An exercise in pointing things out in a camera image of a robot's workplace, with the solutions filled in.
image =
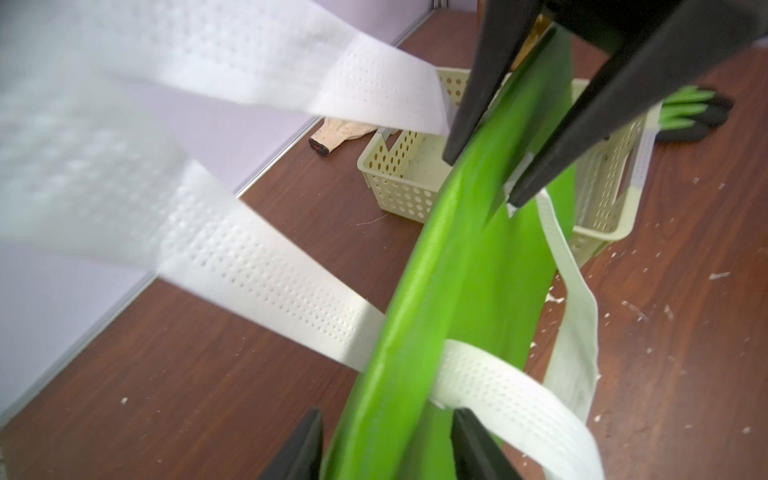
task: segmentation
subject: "plastic basket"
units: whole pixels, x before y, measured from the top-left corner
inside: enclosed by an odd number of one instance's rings
[[[469,70],[440,68],[440,80],[461,102]],[[574,80],[574,98],[587,85]],[[606,245],[632,231],[658,132],[660,105],[651,108],[576,160],[576,226],[570,245],[583,265]],[[403,131],[387,148],[377,132],[357,167],[382,210],[424,222],[451,167],[441,159],[445,138]]]

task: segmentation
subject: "white strap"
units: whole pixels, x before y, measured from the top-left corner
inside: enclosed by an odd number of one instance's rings
[[[536,204],[541,228],[568,289],[544,386],[586,422],[598,386],[598,302],[578,269],[546,189],[536,195]]]
[[[594,437],[549,390],[514,366],[466,343],[448,340],[431,400],[472,409],[491,432],[555,478],[603,478]]]
[[[449,132],[455,107],[434,66],[309,0],[50,1],[113,71],[242,104]]]
[[[365,368],[383,321],[378,310],[234,199],[65,42],[24,22],[2,27],[0,238],[154,269],[329,358]],[[545,232],[559,232],[554,210],[540,216]],[[570,252],[562,234],[558,240],[548,233],[548,241],[564,273],[561,260]],[[576,292],[572,275],[563,277],[570,307]],[[564,334],[568,318],[567,311]],[[444,365],[453,373],[438,378],[436,402],[461,406],[466,399],[492,431],[562,478],[602,478],[597,451],[588,448],[594,440],[584,440],[588,431],[576,429],[547,390],[487,353],[454,344]],[[454,378],[462,369],[470,377],[491,369],[498,388],[478,399],[474,380]],[[508,406],[516,392],[527,393]],[[552,410],[534,412],[543,406]],[[521,438],[520,422],[537,433]]]

